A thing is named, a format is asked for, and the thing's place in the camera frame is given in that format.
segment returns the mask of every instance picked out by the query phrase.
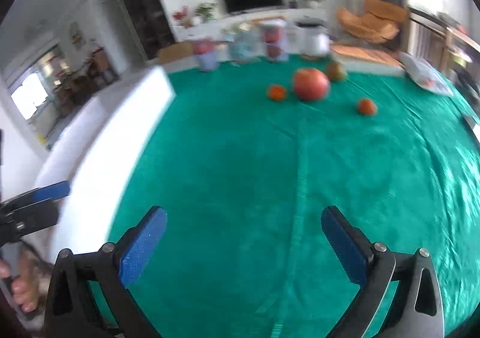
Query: orange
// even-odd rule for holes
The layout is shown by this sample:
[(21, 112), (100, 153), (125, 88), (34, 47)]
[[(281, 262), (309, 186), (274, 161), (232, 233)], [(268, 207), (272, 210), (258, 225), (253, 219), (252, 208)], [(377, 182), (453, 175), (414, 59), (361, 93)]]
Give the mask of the orange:
[(281, 85), (271, 85), (267, 95), (272, 101), (283, 101), (287, 97), (287, 90)]

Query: plastic bag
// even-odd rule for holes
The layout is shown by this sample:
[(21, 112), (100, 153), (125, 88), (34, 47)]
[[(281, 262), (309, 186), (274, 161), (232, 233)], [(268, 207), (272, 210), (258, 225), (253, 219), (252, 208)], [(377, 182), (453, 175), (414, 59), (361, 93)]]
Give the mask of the plastic bag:
[(408, 53), (401, 53), (399, 59), (412, 81), (422, 89), (435, 94), (453, 95), (452, 90), (445, 82), (445, 78), (426, 60), (414, 58)]

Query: window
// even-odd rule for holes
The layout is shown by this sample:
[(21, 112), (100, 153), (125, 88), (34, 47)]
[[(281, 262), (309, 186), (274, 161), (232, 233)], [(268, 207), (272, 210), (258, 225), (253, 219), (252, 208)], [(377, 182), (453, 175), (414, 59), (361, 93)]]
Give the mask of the window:
[(50, 63), (45, 64), (42, 68), (43, 68), (43, 73), (45, 74), (46, 77), (49, 77), (53, 72), (53, 67), (51, 66)]
[(34, 115), (37, 108), (45, 102), (47, 97), (48, 94), (36, 72), (27, 76), (22, 85), (11, 95), (11, 99), (15, 102), (25, 120)]

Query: tv stand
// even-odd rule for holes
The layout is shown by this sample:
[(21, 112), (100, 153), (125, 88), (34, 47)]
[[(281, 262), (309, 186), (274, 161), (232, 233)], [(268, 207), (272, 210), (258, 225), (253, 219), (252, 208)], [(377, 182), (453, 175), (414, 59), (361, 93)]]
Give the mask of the tv stand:
[(180, 28), (174, 32), (174, 36), (178, 42), (186, 40), (195, 40), (202, 37), (211, 37), (214, 40), (222, 40), (224, 38), (222, 31), (232, 25), (240, 24), (244, 21), (267, 20), (268, 18), (283, 17), (289, 23), (289, 27), (293, 27), (295, 21), (302, 18), (319, 18), (325, 22), (327, 20), (327, 11), (325, 9), (269, 9), (263, 11), (255, 11), (238, 15), (226, 16), (200, 24), (191, 28)]
[(225, 16), (225, 18), (241, 16), (242, 14), (263, 13), (263, 12), (268, 12), (272, 10), (289, 10), (289, 9), (286, 8), (285, 6), (270, 6), (269, 8), (256, 8), (256, 9), (242, 10), (239, 12), (233, 12)]

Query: metal screw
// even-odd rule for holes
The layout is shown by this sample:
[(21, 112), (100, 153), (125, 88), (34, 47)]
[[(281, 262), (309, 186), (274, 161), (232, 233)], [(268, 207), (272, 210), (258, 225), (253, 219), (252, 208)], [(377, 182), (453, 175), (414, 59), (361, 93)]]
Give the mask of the metal screw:
[(422, 257), (430, 257), (430, 252), (427, 249), (424, 249), (423, 247), (418, 251)]
[(62, 249), (58, 254), (60, 258), (67, 258), (69, 255), (70, 255), (70, 249)]
[(378, 251), (378, 252), (385, 252), (387, 251), (387, 247), (383, 244), (383, 243), (380, 243), (380, 242), (376, 242), (373, 247), (375, 247), (375, 250)]
[(108, 253), (108, 252), (112, 252), (114, 248), (115, 248), (115, 245), (111, 242), (108, 242), (102, 246), (102, 251)]

